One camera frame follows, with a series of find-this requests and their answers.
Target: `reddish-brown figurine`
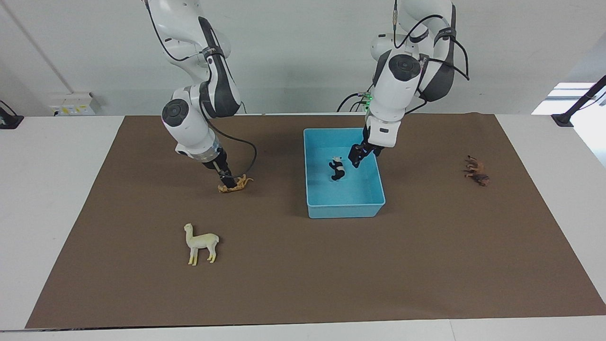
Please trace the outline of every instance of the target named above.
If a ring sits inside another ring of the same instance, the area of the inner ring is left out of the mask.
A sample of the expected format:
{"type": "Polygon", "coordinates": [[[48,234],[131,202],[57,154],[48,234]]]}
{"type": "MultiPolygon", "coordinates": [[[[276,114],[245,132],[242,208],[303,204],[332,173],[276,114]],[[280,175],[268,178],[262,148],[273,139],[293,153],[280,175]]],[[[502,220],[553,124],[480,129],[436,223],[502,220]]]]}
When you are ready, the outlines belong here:
{"type": "Polygon", "coordinates": [[[467,155],[467,160],[465,161],[467,162],[467,169],[465,171],[468,173],[465,174],[465,177],[472,178],[480,186],[488,186],[490,178],[484,174],[484,163],[469,155],[467,155]]]}

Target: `blue plastic bin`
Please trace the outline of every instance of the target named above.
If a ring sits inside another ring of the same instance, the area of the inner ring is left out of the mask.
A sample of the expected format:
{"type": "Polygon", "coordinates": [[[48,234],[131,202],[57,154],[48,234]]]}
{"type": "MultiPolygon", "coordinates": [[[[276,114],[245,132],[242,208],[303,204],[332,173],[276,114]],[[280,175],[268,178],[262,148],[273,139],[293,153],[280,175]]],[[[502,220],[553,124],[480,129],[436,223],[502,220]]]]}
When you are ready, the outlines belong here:
{"type": "Polygon", "coordinates": [[[310,218],[374,217],[385,204],[385,194],[374,154],[356,169],[347,158],[351,145],[362,141],[361,128],[305,129],[305,188],[310,218]],[[341,157],[345,176],[333,181],[328,165],[341,157]]]}

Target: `toy llama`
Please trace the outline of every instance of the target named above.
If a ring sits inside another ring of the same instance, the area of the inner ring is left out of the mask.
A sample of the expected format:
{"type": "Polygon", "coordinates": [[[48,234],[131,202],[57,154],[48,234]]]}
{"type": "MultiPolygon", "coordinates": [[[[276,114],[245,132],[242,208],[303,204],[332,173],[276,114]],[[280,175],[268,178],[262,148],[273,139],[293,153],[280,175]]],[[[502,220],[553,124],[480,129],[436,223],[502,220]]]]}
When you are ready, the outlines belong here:
{"type": "Polygon", "coordinates": [[[185,225],[185,242],[187,246],[190,247],[190,261],[187,263],[192,266],[196,266],[198,264],[198,249],[208,248],[210,251],[210,255],[208,259],[210,263],[215,262],[215,257],[217,257],[217,253],[215,252],[215,245],[219,243],[219,237],[216,234],[207,233],[202,235],[193,236],[193,226],[190,224],[185,225]]]}

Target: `panda figurine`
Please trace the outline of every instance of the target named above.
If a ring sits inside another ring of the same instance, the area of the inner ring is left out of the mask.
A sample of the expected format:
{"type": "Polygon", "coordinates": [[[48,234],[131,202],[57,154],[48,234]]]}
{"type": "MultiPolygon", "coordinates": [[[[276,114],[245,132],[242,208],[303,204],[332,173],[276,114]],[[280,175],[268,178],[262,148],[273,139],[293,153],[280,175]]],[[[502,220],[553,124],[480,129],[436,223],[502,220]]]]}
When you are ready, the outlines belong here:
{"type": "Polygon", "coordinates": [[[345,176],[345,168],[340,157],[333,157],[333,161],[329,162],[328,165],[335,170],[335,174],[330,177],[332,180],[337,181],[345,176]]]}

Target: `white table surface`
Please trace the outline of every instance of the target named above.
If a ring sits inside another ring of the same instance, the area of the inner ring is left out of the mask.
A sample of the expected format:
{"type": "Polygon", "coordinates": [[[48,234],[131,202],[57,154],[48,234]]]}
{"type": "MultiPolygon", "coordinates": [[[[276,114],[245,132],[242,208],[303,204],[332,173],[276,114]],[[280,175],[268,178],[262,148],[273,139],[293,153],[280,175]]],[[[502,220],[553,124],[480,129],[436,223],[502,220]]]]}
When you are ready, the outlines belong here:
{"type": "MultiPolygon", "coordinates": [[[[497,118],[605,299],[606,168],[573,129],[557,127],[548,116],[497,118]]],[[[606,340],[605,316],[21,331],[122,119],[26,118],[19,129],[0,131],[0,341],[606,340]]]]}

